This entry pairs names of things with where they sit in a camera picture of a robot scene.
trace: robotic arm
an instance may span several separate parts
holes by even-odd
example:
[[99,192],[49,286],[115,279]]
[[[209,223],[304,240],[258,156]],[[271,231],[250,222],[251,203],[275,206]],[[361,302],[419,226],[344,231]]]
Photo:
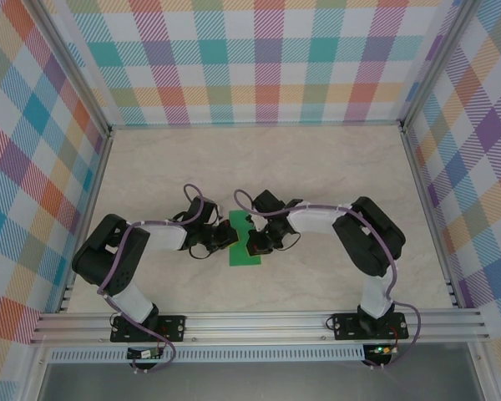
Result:
[[[201,244],[209,256],[238,241],[237,232],[230,222],[221,220],[218,206],[211,200],[203,201],[202,211],[200,198],[195,197],[187,211],[171,219],[172,222],[180,219],[189,221],[200,212],[191,223],[182,226],[136,226],[124,244],[121,241],[129,223],[117,215],[107,215],[74,256],[73,270],[89,284],[100,287],[114,263],[118,247],[123,246],[117,270],[104,289],[104,297],[134,322],[158,332],[158,308],[141,293],[133,280],[145,247],[188,251],[191,254],[191,248]],[[210,222],[214,211],[215,219]]]
[[[310,204],[300,199],[292,200],[286,205],[268,190],[252,201],[253,208],[260,213],[305,205]],[[386,243],[394,260],[401,256],[405,236],[371,199],[361,197],[345,207],[369,221]],[[306,208],[268,217],[263,229],[249,231],[247,251],[250,255],[265,255],[275,249],[281,250],[284,247],[282,240],[286,235],[303,232],[338,236],[355,266],[367,276],[357,314],[360,326],[367,335],[376,336],[388,325],[394,310],[394,304],[387,296],[387,289],[392,282],[392,270],[381,245],[354,216],[345,211]]]

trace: black mounting plate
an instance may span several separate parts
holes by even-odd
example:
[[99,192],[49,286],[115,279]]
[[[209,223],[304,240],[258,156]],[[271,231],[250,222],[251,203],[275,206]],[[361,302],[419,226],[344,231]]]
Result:
[[397,330],[399,340],[404,340],[408,338],[406,324],[404,313],[394,312],[390,315],[388,325],[381,332],[375,336],[369,336],[360,326],[360,318],[357,313],[335,313],[332,315],[331,326],[334,328],[334,339],[336,340],[395,340],[395,333],[390,330],[390,327]]
[[[109,341],[112,343],[157,343],[158,338],[138,329],[121,316],[113,320]],[[184,341],[185,316],[159,315],[157,327],[154,330],[172,343]]]

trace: green block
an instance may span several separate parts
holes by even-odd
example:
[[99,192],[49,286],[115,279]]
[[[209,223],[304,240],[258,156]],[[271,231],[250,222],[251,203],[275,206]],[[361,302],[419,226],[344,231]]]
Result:
[[249,214],[246,211],[230,211],[228,217],[230,225],[237,231],[239,241],[230,247],[230,265],[231,266],[253,266],[260,265],[259,256],[250,256],[246,245],[249,240],[249,230],[253,228],[252,224],[246,220]]

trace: plaid wallpaper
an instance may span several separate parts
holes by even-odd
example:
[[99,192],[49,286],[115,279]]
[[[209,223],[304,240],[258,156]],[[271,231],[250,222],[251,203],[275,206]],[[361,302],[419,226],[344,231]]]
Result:
[[416,79],[414,80],[414,83],[412,87],[410,88],[410,91],[408,92],[408,96],[404,104],[402,105],[401,112],[399,113],[398,119],[402,120],[404,119],[406,113],[408,112],[408,108],[410,107],[410,104],[412,102],[412,99],[416,92],[418,91],[420,83],[425,79],[427,76],[427,72],[430,69],[434,57],[437,54],[437,51],[440,49],[440,46],[443,43],[443,38],[445,35],[448,33],[448,30],[451,28],[451,25],[453,24],[454,19],[457,17],[458,10],[460,9],[460,5],[463,3],[463,0],[453,0],[453,4],[451,5],[448,14],[445,17],[445,20],[443,21],[442,26],[440,27],[438,31],[438,35],[436,35],[436,38],[434,39],[433,45],[431,46],[430,50],[427,53],[427,56],[423,60],[422,66],[417,72]]
[[[69,20],[57,14],[65,1]],[[125,124],[395,120],[433,16],[450,4],[45,2],[109,120]]]
[[501,0],[484,0],[411,131],[469,307],[492,332],[501,384]]
[[21,0],[1,0],[0,401],[58,295],[101,144]]

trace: beige marble surface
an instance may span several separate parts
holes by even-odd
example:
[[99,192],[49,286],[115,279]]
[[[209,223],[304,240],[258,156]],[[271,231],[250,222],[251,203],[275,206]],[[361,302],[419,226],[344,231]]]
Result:
[[[182,185],[236,209],[232,192],[269,189],[284,201],[327,204],[371,197],[407,238],[392,295],[418,307],[451,307],[432,239],[394,126],[192,128],[118,131],[94,211],[128,221],[163,220],[188,203]],[[304,234],[259,266],[229,266],[228,251],[204,261],[186,252],[146,252],[135,281],[165,312],[354,309],[363,275],[339,240]],[[109,308],[77,277],[70,312]]]

